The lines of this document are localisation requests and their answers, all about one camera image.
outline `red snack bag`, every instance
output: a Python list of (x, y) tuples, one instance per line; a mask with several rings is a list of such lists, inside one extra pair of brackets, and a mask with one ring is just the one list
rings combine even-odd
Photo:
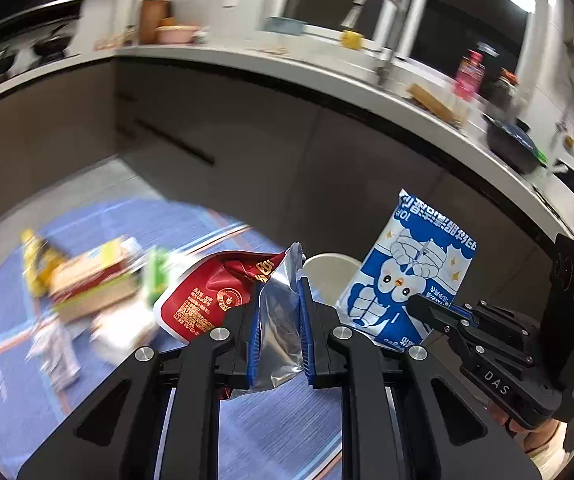
[(225, 312), (249, 302), (254, 281), (266, 283), (285, 253), (224, 251), (210, 254), (187, 269), (156, 301), (158, 324), (189, 343), (221, 326)]

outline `striped tablecloth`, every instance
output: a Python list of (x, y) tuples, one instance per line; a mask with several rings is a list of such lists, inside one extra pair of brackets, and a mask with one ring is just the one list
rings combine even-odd
[[(161, 200), (80, 208), (39, 232), (71, 254), (121, 235), (136, 237), (144, 248), (180, 248), (199, 255), (282, 250), (233, 218)], [(95, 355), (88, 331), (83, 332), (73, 342), (80, 378), (64, 391), (54, 391), (40, 373), (39, 361), (25, 359), (32, 331), (48, 310), (47, 303), (30, 298), (18, 247), (0, 267), (0, 464), (9, 478), (114, 369)], [(160, 330), (152, 346), (164, 351), (180, 343)], [(302, 374), (270, 392), (221, 403), (220, 479), (339, 479), (340, 446), (340, 391), (313, 390)]]

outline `human hand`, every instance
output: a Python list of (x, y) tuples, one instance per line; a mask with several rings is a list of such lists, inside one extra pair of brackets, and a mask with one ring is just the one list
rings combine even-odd
[[(489, 402), (487, 411), (501, 426), (504, 426), (510, 419), (509, 415), (493, 401)], [(525, 452), (529, 452), (549, 442), (558, 429), (558, 424), (557, 420), (550, 418), (535, 430), (525, 430), (518, 422), (512, 419), (509, 423), (509, 430), (514, 433), (527, 434), (523, 441), (516, 442), (516, 444), (521, 446)]]

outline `screw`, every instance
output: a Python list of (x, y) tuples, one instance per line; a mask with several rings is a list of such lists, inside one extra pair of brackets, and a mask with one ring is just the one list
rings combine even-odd
[(338, 339), (349, 339), (352, 336), (352, 329), (346, 326), (337, 326), (331, 333)]
[(227, 339), (227, 337), (229, 337), (229, 330), (227, 330), (223, 326), (219, 326), (219, 327), (214, 328), (211, 331), (211, 333), (209, 333), (209, 336), (214, 341), (224, 341), (225, 339)]
[(149, 361), (154, 356), (154, 349), (148, 346), (141, 346), (136, 350), (135, 357), (140, 362)]
[(416, 361), (424, 361), (427, 358), (427, 351), (418, 345), (409, 347), (409, 357)]

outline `tiled floor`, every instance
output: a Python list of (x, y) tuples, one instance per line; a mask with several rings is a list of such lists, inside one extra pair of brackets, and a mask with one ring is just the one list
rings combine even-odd
[(162, 198), (119, 158), (110, 158), (32, 196), (0, 219), (0, 265), (18, 246), (19, 235), (70, 209), (123, 198)]

